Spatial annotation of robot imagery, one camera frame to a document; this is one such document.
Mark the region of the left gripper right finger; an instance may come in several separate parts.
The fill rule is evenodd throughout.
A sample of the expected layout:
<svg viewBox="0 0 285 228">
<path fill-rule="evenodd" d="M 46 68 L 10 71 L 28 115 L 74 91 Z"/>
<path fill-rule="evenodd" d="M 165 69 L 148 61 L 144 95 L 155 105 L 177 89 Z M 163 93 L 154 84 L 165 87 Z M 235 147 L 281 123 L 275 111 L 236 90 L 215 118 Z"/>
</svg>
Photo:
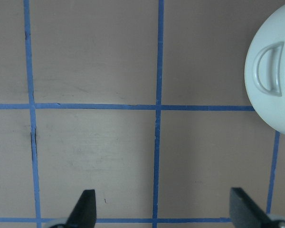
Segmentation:
<svg viewBox="0 0 285 228">
<path fill-rule="evenodd" d="M 231 188 L 229 217 L 236 228 L 275 228 L 276 223 L 246 194 L 242 188 Z"/>
</svg>

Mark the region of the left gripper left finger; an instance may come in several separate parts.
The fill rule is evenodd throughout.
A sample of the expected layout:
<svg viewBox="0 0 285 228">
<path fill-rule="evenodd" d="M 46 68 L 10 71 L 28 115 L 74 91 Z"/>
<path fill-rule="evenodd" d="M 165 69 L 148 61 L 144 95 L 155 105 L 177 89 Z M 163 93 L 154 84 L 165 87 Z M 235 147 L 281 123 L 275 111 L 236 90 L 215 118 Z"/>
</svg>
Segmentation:
<svg viewBox="0 0 285 228">
<path fill-rule="evenodd" d="M 96 224 L 95 190 L 84 190 L 69 215 L 66 228 L 94 228 Z"/>
</svg>

